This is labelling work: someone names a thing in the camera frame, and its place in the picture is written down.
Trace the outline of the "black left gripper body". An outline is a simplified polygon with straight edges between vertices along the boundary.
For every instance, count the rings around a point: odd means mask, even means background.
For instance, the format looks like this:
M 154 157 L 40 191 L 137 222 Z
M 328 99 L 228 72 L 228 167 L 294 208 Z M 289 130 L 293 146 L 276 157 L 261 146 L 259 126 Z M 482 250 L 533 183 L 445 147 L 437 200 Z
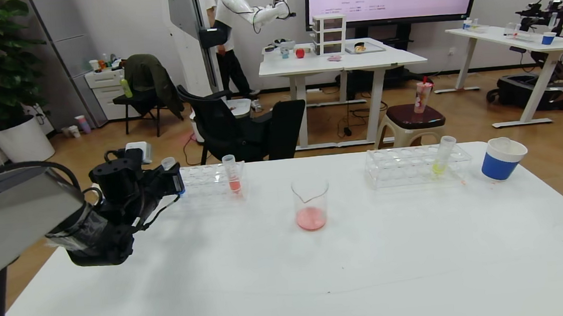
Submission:
M 185 184 L 180 174 L 181 165 L 178 162 L 152 170 L 152 192 L 154 196 L 165 197 L 168 195 L 182 195 L 185 193 Z

